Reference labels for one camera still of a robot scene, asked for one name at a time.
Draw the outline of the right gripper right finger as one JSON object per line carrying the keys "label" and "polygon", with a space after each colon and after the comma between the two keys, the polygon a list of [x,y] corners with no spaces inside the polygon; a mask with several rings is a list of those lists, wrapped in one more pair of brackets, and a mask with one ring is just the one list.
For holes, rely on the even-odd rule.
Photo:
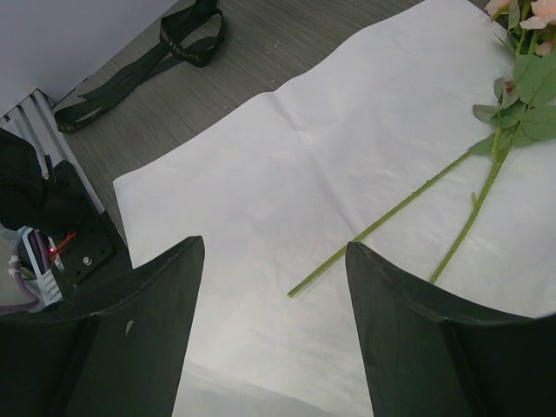
{"label": "right gripper right finger", "polygon": [[554,415],[553,315],[481,306],[359,242],[345,263],[374,415]]}

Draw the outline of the black ribbon gold lettering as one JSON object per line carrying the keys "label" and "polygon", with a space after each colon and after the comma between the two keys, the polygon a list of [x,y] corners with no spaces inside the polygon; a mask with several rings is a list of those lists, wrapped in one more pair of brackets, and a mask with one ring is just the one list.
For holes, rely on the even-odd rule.
{"label": "black ribbon gold lettering", "polygon": [[[206,36],[185,46],[182,42],[213,18],[220,25],[214,36]],[[225,21],[217,2],[196,1],[186,9],[163,17],[159,42],[133,63],[118,70],[106,83],[80,95],[81,102],[58,110],[56,128],[74,133],[90,125],[123,101],[136,87],[176,65],[185,62],[196,68],[207,66],[224,40]]]}

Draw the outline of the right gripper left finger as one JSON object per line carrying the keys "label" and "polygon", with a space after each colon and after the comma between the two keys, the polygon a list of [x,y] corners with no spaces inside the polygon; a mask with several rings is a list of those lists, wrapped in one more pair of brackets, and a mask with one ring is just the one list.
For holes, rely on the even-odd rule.
{"label": "right gripper left finger", "polygon": [[2,415],[171,415],[203,263],[191,236],[53,308],[4,315]]}

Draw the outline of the pink rose stem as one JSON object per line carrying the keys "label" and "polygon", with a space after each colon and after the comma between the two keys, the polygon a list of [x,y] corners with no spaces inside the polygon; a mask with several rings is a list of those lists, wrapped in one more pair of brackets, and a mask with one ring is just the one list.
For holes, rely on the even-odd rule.
{"label": "pink rose stem", "polygon": [[555,54],[521,55],[516,58],[512,78],[501,79],[502,93],[497,104],[475,104],[476,119],[490,123],[494,132],[475,143],[470,153],[490,156],[492,166],[477,195],[472,195],[472,211],[455,241],[433,271],[429,282],[435,284],[467,237],[504,161],[514,148],[532,146],[555,138]]}

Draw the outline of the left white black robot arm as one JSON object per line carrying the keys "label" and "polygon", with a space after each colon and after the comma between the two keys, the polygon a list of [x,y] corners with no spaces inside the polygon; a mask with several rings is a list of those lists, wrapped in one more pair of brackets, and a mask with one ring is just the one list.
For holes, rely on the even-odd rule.
{"label": "left white black robot arm", "polygon": [[38,229],[63,235],[86,217],[88,203],[57,182],[43,178],[35,148],[1,130],[1,224],[10,230]]}

